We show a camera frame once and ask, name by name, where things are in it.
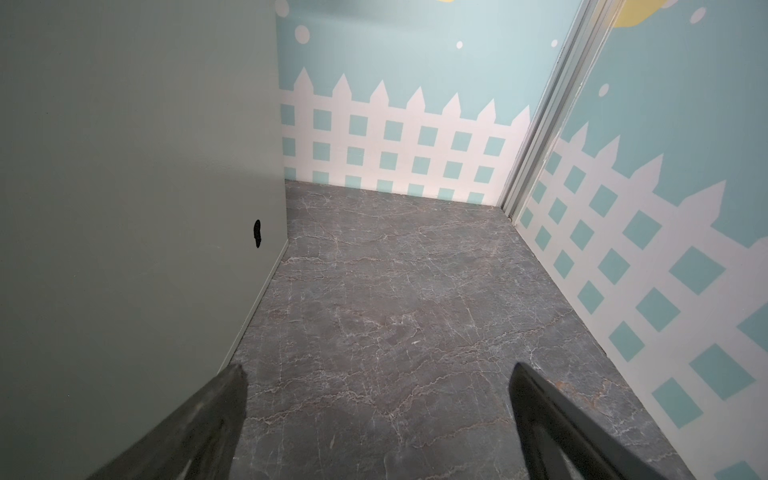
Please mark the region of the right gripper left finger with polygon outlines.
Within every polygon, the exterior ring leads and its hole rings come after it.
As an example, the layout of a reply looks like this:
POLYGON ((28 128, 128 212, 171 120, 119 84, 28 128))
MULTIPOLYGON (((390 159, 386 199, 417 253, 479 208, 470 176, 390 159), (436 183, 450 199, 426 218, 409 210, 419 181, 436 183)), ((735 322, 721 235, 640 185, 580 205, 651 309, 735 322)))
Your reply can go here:
POLYGON ((247 374, 231 364, 92 479, 227 479, 246 417, 247 374))

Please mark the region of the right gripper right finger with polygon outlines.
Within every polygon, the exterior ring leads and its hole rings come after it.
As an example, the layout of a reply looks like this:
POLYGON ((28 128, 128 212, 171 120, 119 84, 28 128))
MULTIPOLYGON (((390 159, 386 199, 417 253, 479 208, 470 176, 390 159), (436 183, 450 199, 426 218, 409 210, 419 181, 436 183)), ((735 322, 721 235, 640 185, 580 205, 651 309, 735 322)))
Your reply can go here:
POLYGON ((531 366, 514 366, 510 401, 531 479, 661 479, 531 366))

